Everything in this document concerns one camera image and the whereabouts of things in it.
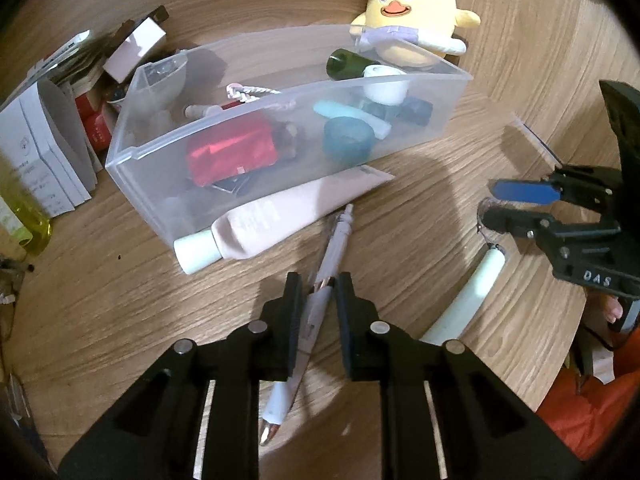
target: metal screw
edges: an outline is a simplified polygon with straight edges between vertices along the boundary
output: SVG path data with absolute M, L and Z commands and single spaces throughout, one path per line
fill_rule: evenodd
M 466 350 L 465 344 L 458 339 L 451 339 L 444 343 L 444 348 L 455 355 L 460 355 Z
M 174 352 L 180 355 L 184 355 L 190 352 L 193 348 L 193 341 L 191 339 L 178 339 L 174 343 Z
M 374 321 L 373 323 L 371 323 L 371 325 L 369 325 L 369 329 L 374 334 L 383 335 L 387 334 L 389 330 L 391 330 L 391 327 L 384 321 Z
M 255 321 L 252 321 L 251 323 L 249 323 L 249 325 L 247 325 L 249 332 L 251 332 L 252 334 L 261 334 L 262 332 L 267 330 L 268 327 L 269 325 L 267 325 L 261 319 L 256 319 Z

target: white cap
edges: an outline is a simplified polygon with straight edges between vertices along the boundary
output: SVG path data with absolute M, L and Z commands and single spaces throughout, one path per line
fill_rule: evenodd
M 203 117 L 222 112 L 222 106 L 218 105 L 189 105 L 184 109 L 184 116 L 190 121 L 197 121 Z
M 377 77 L 385 75 L 406 75 L 406 72 L 387 65 L 369 65 L 364 69 L 364 77 Z M 409 89 L 409 80 L 393 83 L 377 83 L 364 85 L 364 95 L 375 103 L 386 106 L 398 106 L 402 104 Z
M 222 258 L 211 229 L 178 238 L 174 251 L 185 274 L 193 274 Z

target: white box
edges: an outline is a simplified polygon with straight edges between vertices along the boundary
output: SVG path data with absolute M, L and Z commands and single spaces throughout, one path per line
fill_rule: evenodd
M 165 39 L 166 32 L 151 18 L 140 23 L 104 63 L 104 70 L 122 83 Z

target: small bottle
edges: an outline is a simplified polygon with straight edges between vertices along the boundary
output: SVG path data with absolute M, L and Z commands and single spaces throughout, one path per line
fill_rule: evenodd
M 377 61 L 350 52 L 344 48 L 335 50 L 326 60 L 326 74 L 335 81 L 362 77 L 364 69 L 369 65 L 377 65 Z
M 8 177 L 0 178 L 0 224 L 32 255 L 40 254 L 51 238 L 51 222 L 38 203 Z
M 184 109 L 184 116 L 190 121 L 197 121 L 203 117 L 219 114 L 222 106 L 218 105 L 189 105 Z

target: orange cloth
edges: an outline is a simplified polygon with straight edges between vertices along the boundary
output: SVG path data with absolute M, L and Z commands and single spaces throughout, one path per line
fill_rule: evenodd
M 602 446 L 640 386 L 640 330 L 614 354 L 616 379 L 602 384 L 587 378 L 578 393 L 576 374 L 563 368 L 538 415 L 581 460 Z

